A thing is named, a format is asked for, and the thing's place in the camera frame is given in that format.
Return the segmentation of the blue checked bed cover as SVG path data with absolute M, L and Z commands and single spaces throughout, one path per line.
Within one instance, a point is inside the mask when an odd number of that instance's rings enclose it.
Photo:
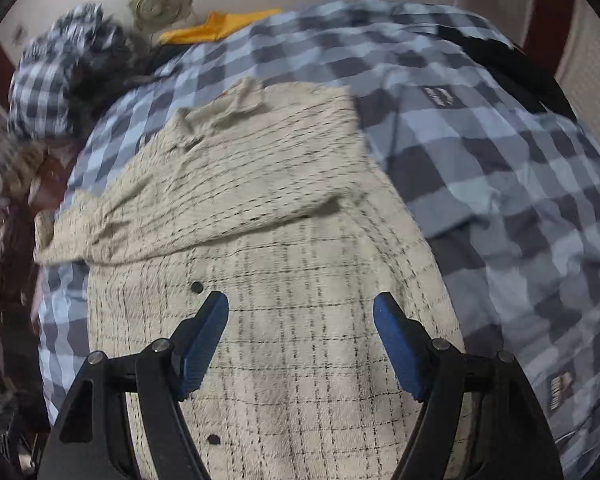
M 552 78 L 485 18 L 342 1 L 178 50 L 115 102 L 69 179 L 98 193 L 181 106 L 243 76 L 351 89 L 368 147 L 424 232 L 472 352 L 521 360 L 569 479 L 600 474 L 600 151 Z

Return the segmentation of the beige box fan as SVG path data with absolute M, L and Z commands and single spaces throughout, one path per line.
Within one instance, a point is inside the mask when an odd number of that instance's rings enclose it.
M 186 20 L 192 13 L 193 0 L 129 0 L 134 27 L 153 34 Z

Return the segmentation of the blue checked pillow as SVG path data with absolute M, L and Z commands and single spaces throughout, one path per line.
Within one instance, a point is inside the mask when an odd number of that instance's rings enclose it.
M 100 87 L 132 58 L 129 36 L 100 3 L 76 6 L 23 50 L 9 86 L 9 131 L 20 140 L 84 136 Z

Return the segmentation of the cream tweed checked garment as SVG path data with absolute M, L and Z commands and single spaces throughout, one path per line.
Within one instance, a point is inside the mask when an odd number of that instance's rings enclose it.
M 212 290 L 228 321 L 183 405 L 215 479 L 387 479 L 418 415 L 373 321 L 390 292 L 460 342 L 432 251 L 368 156 L 348 90 L 245 78 L 174 113 L 99 195 L 36 226 L 87 264 L 88 338 L 124 356 Z

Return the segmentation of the yellow cloth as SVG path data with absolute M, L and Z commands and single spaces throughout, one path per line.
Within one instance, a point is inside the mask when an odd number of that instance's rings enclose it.
M 159 44 L 176 44 L 177 46 L 220 41 L 257 21 L 282 12 L 282 9 L 268 9 L 251 13 L 212 11 L 204 23 L 164 32 L 158 41 Z

